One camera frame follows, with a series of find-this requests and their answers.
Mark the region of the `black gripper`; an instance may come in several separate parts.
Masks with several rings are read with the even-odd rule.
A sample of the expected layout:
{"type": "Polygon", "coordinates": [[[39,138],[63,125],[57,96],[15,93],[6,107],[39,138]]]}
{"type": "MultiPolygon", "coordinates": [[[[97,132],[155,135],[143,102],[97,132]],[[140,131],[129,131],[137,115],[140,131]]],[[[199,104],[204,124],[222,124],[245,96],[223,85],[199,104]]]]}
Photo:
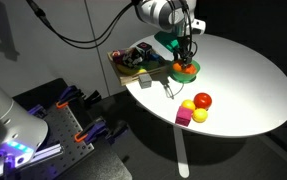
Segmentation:
{"type": "Polygon", "coordinates": [[[191,50],[192,39],[189,36],[178,37],[178,54],[182,58],[182,69],[186,68],[186,58],[187,64],[191,64],[193,58],[193,52],[191,50]]]}

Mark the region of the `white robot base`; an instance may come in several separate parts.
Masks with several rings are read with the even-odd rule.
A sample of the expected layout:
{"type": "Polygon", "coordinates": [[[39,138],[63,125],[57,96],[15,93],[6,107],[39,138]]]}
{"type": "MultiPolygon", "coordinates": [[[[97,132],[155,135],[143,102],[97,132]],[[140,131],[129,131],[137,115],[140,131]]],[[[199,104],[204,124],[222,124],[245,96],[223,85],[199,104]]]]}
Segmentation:
{"type": "Polygon", "coordinates": [[[47,123],[29,114],[0,88],[0,177],[31,162],[48,133],[47,123]]]}

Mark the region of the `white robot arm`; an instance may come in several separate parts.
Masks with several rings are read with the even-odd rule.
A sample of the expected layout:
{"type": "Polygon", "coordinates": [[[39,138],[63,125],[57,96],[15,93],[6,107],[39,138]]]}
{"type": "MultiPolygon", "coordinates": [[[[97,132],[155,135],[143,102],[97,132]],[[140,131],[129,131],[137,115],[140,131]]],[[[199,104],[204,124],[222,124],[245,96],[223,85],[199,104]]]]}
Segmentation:
{"type": "Polygon", "coordinates": [[[195,42],[193,34],[204,34],[206,23],[195,18],[197,0],[132,0],[139,20],[160,30],[159,42],[172,46],[175,60],[182,60],[182,67],[191,64],[197,49],[192,49],[195,42]]]}

